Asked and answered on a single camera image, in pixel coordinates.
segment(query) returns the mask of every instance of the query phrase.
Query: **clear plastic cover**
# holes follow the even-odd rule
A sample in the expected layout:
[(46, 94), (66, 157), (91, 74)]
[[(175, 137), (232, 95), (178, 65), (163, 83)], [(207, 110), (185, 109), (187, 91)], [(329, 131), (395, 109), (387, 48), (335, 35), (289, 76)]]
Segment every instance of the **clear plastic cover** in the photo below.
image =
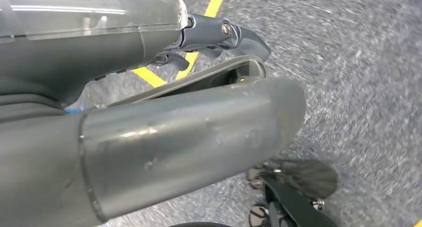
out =
[(2, 39), (77, 37), (180, 30), (188, 24), (182, 0), (8, 0)]

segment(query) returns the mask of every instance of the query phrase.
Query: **gray metal tube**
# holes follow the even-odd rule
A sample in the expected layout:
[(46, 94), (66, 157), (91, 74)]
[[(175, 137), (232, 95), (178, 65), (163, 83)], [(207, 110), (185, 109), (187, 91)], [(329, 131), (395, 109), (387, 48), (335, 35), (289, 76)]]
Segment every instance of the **gray metal tube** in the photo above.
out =
[(108, 220), (264, 162), (305, 108), (300, 85), (268, 78), (93, 112), (81, 144), (95, 208)]

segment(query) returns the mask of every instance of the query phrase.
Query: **bolt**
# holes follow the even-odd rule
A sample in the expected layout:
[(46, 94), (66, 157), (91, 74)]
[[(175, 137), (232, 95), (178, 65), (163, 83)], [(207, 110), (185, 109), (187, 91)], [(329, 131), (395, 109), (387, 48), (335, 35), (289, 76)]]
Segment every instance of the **bolt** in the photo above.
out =
[(323, 200), (311, 201), (311, 205), (317, 211), (322, 211), (325, 207), (325, 202)]
[(221, 31), (224, 36), (230, 36), (231, 35), (231, 27), (230, 24), (227, 21), (223, 21), (221, 24)]

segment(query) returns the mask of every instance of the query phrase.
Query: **asphalt ground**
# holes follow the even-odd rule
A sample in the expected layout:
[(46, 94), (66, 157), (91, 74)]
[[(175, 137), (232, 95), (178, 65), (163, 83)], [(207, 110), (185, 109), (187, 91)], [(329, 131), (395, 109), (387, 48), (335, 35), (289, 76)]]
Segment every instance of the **asphalt ground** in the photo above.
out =
[[(185, 0), (204, 14), (210, 0)], [(413, 227), (422, 219), (422, 0), (224, 0), (218, 17), (255, 30), (272, 76), (302, 82), (308, 115), (286, 158), (331, 164), (340, 189), (327, 214), (342, 227)], [(192, 72), (209, 67), (199, 55)], [(166, 82), (169, 67), (150, 70)], [(133, 72), (87, 85), (77, 105), (106, 105), (152, 88)], [(247, 226), (259, 192), (239, 175), (110, 221), (163, 227)]]

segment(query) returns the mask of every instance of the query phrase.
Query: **yellow road marking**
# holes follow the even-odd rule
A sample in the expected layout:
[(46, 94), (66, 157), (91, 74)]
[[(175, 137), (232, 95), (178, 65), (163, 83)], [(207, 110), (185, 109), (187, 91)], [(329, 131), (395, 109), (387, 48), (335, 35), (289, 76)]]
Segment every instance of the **yellow road marking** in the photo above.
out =
[[(220, 9), (221, 4), (224, 0), (210, 0), (208, 4), (207, 10), (205, 11), (205, 16), (208, 17), (215, 17)], [(188, 53), (185, 56), (185, 59), (189, 61), (189, 67), (185, 71), (179, 71), (176, 76), (176, 80), (184, 78), (189, 75), (190, 71), (192, 70), (195, 60), (198, 57), (198, 53)]]
[[(205, 12), (205, 16), (215, 17), (223, 1), (224, 0), (210, 0), (210, 3), (208, 4), (207, 10)], [(198, 53), (186, 54), (185, 59), (189, 62), (189, 67), (185, 71), (178, 72), (176, 76), (176, 80), (184, 78), (189, 75), (197, 57), (198, 57)], [(154, 72), (147, 69), (146, 67), (137, 68), (137, 69), (134, 69), (133, 71), (154, 88), (167, 83), (165, 80), (160, 78), (160, 76), (156, 75)]]
[(154, 74), (151, 70), (147, 69), (146, 67), (137, 68), (133, 71), (154, 88), (167, 83), (166, 81), (164, 81), (162, 78)]
[(422, 220), (420, 220), (416, 225), (415, 225), (415, 227), (422, 227)]

